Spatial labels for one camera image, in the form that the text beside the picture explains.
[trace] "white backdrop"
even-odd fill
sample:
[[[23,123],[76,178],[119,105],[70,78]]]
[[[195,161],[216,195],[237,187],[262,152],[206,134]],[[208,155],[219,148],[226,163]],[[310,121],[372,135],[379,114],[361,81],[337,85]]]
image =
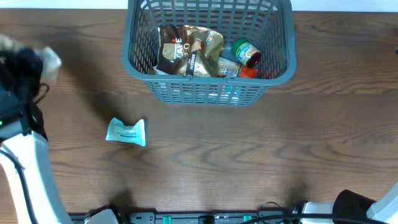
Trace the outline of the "white backdrop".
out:
[[[291,0],[296,11],[398,12],[398,0]],[[127,9],[127,0],[0,0],[0,8]]]

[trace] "basket rim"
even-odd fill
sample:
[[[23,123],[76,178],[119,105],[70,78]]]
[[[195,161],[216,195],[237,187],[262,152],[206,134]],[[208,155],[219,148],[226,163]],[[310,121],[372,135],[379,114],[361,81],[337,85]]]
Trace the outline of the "basket rim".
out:
[[[295,35],[293,24],[292,4],[290,0],[281,1],[285,11],[285,31],[287,39],[287,51],[289,55],[288,66],[286,71],[278,78],[260,79],[260,78],[202,78],[202,77],[183,77],[182,75],[148,75],[137,71],[131,64],[129,58],[130,40],[132,35],[132,25],[136,19],[136,7],[139,1],[128,0],[127,16],[124,24],[123,46],[121,52],[121,63],[127,73],[134,78],[148,82],[184,82],[184,83],[214,83],[214,84],[231,84],[231,85],[280,85],[290,80],[297,68],[297,59],[295,54]]]

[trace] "wooden table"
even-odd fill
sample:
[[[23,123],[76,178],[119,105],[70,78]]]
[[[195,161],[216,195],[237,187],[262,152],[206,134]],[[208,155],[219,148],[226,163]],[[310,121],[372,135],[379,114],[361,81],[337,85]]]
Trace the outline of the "wooden table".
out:
[[[298,68],[247,108],[165,105],[121,66],[125,10],[0,10],[0,30],[63,60],[39,106],[69,212],[119,204],[256,209],[379,199],[398,180],[398,14],[295,12]],[[148,120],[147,147],[105,141]],[[16,214],[0,172],[0,223]]]

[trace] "light blue packet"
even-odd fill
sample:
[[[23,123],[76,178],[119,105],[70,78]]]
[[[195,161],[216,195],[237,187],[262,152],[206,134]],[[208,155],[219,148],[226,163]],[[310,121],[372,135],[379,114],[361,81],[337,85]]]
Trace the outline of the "light blue packet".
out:
[[[125,126],[123,122],[113,118],[108,126],[108,133],[105,140],[132,142],[140,146],[145,146],[145,122],[141,119],[134,126]]]

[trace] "green bottle cap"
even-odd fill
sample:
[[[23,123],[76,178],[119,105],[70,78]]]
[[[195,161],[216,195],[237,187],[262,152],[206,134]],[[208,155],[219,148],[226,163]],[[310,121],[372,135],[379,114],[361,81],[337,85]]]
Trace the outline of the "green bottle cap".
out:
[[[235,40],[235,43],[232,45],[232,48],[231,48],[231,52],[235,57],[236,57],[236,51],[238,50],[239,46],[245,42],[249,42],[249,41],[246,40],[246,38],[240,38],[238,40]]]

